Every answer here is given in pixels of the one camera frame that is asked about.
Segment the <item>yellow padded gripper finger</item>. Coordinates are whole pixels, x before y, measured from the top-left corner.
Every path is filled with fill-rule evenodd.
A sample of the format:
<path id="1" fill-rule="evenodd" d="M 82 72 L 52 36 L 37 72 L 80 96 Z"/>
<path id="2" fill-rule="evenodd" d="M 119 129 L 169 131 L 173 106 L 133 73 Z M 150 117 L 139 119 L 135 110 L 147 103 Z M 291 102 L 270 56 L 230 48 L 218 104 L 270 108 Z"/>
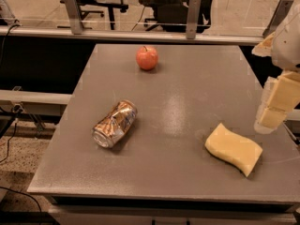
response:
<path id="1" fill-rule="evenodd" d="M 271 56 L 274 36 L 275 33 L 268 35 L 263 41 L 261 41 L 252 49 L 251 53 L 260 57 Z"/>
<path id="2" fill-rule="evenodd" d="M 278 77 L 268 77 L 262 91 L 254 129 L 270 134 L 287 118 L 300 103 L 300 74 L 283 71 Z"/>

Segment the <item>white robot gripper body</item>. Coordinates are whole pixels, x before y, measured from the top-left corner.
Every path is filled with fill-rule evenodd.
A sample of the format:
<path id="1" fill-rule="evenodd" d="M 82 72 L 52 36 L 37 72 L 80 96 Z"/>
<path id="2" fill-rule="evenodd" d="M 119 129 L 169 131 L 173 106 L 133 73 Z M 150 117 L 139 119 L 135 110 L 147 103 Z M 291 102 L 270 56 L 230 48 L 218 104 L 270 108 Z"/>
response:
<path id="1" fill-rule="evenodd" d="M 291 71 L 300 70 L 300 4 L 290 9 L 277 27 L 271 49 L 275 66 Z"/>

